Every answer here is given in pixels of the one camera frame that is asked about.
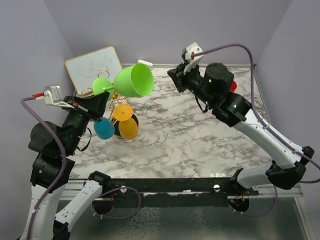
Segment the orange wine glass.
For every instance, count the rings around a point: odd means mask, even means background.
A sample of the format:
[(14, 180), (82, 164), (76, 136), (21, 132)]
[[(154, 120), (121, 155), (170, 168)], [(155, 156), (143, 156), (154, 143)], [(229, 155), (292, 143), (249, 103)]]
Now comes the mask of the orange wine glass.
[(132, 140), (138, 133), (139, 128), (132, 118), (133, 108), (129, 104), (120, 104), (113, 111), (113, 117), (118, 123), (118, 130), (123, 139)]

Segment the green wine glass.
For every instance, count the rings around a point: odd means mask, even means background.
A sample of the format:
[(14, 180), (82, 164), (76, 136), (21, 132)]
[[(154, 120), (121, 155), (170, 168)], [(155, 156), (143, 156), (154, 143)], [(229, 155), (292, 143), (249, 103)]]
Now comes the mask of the green wine glass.
[(114, 92), (129, 98), (148, 96), (154, 89), (154, 77), (151, 70), (142, 63), (121, 70), (111, 82), (106, 77), (98, 77), (92, 86), (94, 95)]

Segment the red wine glass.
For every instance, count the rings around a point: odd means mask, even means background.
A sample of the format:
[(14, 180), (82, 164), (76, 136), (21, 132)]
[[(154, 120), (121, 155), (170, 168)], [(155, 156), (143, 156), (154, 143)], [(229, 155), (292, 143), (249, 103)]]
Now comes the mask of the red wine glass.
[(235, 81), (232, 81), (231, 87), (230, 87), (230, 91), (234, 92), (237, 89), (237, 83)]

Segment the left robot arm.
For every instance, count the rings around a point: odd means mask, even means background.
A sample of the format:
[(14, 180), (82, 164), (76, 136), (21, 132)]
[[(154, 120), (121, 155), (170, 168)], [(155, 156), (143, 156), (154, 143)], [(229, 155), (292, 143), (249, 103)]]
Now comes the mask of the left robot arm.
[[(53, 101), (49, 90), (25, 97), (22, 106), (38, 121), (30, 133), (28, 148), (38, 155), (32, 164), (31, 204), (22, 240), (68, 240), (77, 220), (97, 197), (106, 197), (111, 190), (108, 176), (95, 173), (80, 192), (58, 211), (61, 195), (69, 181), (75, 162), (69, 159), (78, 149), (89, 121), (100, 121), (109, 93), (89, 97), (65, 96)], [(44, 99), (47, 105), (68, 111), (62, 126), (44, 121), (27, 101)]]

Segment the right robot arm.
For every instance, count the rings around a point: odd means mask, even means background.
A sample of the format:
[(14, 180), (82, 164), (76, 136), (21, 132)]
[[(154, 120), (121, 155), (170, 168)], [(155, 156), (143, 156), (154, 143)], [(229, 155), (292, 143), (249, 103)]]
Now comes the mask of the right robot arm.
[(222, 63), (209, 64), (204, 75), (200, 74), (198, 65), (187, 73), (185, 67), (181, 63), (167, 71), (178, 92), (189, 90), (197, 102), (205, 104), (204, 112), (210, 110), (216, 119), (249, 137), (272, 158), (266, 164), (238, 169), (230, 179), (230, 191), (240, 196), (254, 186), (272, 184), (283, 190), (295, 186), (306, 172), (307, 161), (301, 154), (312, 157), (315, 151), (285, 137), (277, 139), (273, 133), (279, 132), (254, 113), (248, 100), (231, 90), (234, 74)]

